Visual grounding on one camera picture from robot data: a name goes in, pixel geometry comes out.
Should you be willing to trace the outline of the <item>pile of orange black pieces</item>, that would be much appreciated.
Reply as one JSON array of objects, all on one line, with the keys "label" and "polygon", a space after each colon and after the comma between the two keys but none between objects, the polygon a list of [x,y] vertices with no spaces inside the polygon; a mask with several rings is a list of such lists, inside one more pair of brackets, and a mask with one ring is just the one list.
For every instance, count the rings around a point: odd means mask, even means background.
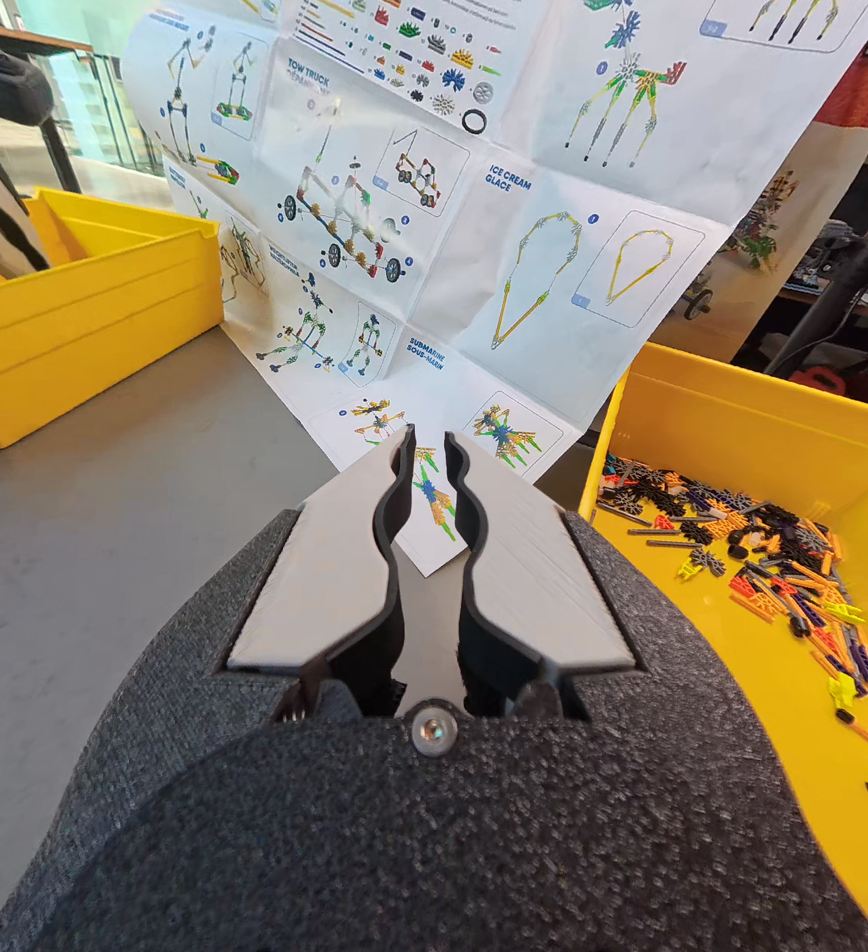
[{"label": "pile of orange black pieces", "polygon": [[721,657],[800,802],[868,811],[868,516],[828,525],[611,452],[594,513]]}]

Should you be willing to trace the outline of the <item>wooden office table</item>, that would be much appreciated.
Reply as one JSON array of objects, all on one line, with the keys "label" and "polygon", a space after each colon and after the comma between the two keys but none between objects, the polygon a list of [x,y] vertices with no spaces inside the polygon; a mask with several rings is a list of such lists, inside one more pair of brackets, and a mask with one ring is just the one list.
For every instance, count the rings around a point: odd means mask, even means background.
[{"label": "wooden office table", "polygon": [[[87,58],[93,58],[95,54],[93,46],[86,43],[54,38],[26,30],[11,30],[3,26],[0,26],[0,50],[37,66],[42,73],[44,72],[38,65],[39,61],[64,54]],[[64,191],[80,194],[82,189],[77,173],[53,114],[52,118],[42,125],[34,127],[40,130],[44,139],[59,186]]]}]

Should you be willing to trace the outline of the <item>yellow plastic bin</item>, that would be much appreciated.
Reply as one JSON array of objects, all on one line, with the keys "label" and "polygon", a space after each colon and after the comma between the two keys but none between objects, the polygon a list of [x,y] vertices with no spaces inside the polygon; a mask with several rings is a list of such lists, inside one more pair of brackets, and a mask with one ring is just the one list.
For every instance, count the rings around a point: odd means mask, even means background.
[{"label": "yellow plastic bin", "polygon": [[0,448],[217,326],[217,222],[38,188],[52,267],[0,277]]},{"label": "yellow plastic bin", "polygon": [[605,875],[582,948],[868,950],[868,406],[646,345],[603,446],[831,534],[792,572],[566,515],[639,666],[576,677]]}]

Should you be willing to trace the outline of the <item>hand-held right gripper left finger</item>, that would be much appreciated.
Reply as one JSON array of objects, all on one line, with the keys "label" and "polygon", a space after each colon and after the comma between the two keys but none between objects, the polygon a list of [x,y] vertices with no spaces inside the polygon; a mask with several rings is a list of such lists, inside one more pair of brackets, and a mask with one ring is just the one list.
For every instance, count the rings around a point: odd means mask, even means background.
[{"label": "hand-held right gripper left finger", "polygon": [[393,541],[412,513],[415,427],[406,423],[301,504],[226,660],[231,670],[384,677],[404,618]]}]

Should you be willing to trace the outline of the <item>red container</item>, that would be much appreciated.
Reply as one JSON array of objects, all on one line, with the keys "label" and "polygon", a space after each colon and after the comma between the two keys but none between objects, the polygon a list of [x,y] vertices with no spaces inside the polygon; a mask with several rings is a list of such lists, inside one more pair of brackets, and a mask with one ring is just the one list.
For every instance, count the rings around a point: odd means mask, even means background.
[{"label": "red container", "polygon": [[804,387],[868,405],[868,361],[843,369],[818,364],[795,371],[789,379]]}]

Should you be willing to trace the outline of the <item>black stand pole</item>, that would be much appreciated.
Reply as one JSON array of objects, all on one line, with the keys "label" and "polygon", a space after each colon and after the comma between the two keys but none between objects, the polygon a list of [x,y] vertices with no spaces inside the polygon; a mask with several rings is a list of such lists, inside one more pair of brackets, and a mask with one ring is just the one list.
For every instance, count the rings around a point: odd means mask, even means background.
[{"label": "black stand pole", "polygon": [[832,281],[798,323],[787,343],[763,370],[767,376],[789,379],[801,361],[827,343],[846,325],[868,289],[868,232],[856,250],[834,272]]}]

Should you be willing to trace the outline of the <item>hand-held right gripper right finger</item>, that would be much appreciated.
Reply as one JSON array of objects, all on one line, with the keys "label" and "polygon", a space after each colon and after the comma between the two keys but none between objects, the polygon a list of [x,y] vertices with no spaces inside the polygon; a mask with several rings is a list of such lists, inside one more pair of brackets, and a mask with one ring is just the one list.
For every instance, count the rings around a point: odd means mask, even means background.
[{"label": "hand-held right gripper right finger", "polygon": [[632,670],[636,657],[565,511],[461,432],[444,435],[464,568],[461,656],[477,677]]}]

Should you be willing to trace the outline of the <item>white building instruction sheet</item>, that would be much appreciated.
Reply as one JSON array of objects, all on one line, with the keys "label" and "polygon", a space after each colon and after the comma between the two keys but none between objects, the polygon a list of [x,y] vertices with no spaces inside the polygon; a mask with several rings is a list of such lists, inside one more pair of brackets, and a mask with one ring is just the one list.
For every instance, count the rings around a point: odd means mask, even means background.
[{"label": "white building instruction sheet", "polygon": [[410,422],[533,482],[867,41],[868,1],[153,2],[122,76],[339,469]]}]

